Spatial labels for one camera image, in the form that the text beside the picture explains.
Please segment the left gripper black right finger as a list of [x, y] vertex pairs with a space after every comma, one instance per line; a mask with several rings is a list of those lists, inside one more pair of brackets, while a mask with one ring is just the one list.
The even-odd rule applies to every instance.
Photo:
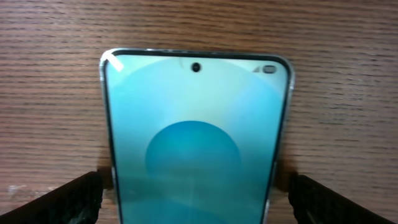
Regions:
[[394, 224], [297, 173], [290, 176], [288, 199], [298, 224]]

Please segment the blue screen smartphone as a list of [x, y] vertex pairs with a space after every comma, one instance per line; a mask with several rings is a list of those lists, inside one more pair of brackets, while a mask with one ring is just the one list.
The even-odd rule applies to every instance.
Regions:
[[267, 221], [295, 81], [286, 58], [116, 48], [99, 75], [120, 223]]

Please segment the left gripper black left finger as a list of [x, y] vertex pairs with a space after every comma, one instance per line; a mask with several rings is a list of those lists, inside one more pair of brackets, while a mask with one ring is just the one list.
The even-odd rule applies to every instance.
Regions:
[[88, 172], [1, 215], [1, 224], [95, 224], [102, 196], [103, 180], [99, 172]]

